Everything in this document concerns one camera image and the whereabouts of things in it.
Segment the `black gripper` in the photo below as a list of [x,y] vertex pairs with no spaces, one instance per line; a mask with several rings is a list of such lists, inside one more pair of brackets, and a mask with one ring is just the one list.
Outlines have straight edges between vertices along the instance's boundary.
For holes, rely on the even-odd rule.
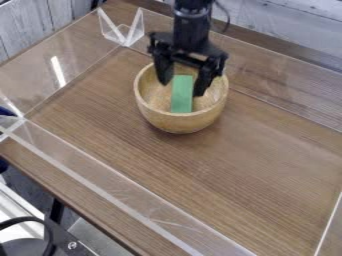
[[212,7],[175,7],[173,31],[150,33],[159,82],[167,85],[174,76],[174,63],[197,68],[194,96],[202,97],[213,80],[224,72],[229,54],[210,41]]

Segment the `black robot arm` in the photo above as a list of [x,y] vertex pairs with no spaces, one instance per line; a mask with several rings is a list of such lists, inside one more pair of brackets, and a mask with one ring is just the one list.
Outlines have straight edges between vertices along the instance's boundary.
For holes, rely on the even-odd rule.
[[213,6],[217,0],[175,0],[173,31],[150,33],[147,51],[154,59],[157,77],[167,85],[174,63],[198,70],[194,97],[202,97],[214,79],[224,75],[229,54],[210,41]]

